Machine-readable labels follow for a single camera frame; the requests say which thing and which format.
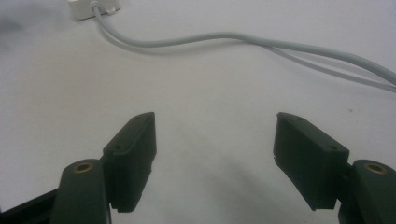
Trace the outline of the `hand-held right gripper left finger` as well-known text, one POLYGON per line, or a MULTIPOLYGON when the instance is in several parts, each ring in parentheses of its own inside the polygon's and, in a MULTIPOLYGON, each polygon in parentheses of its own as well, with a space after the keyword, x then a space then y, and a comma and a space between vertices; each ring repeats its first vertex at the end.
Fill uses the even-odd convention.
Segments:
POLYGON ((141 199, 157 152, 155 114, 130 119, 101 159, 64 168, 50 224, 111 224, 111 211, 131 213, 141 199))

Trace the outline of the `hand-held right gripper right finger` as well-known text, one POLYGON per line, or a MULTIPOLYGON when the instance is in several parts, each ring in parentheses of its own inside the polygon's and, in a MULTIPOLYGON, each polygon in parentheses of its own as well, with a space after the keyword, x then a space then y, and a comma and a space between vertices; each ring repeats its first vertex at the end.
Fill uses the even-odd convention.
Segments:
POLYGON ((349 150, 306 119, 277 114, 274 156, 312 210, 340 203, 340 224, 396 224, 396 170, 348 163, 349 150))

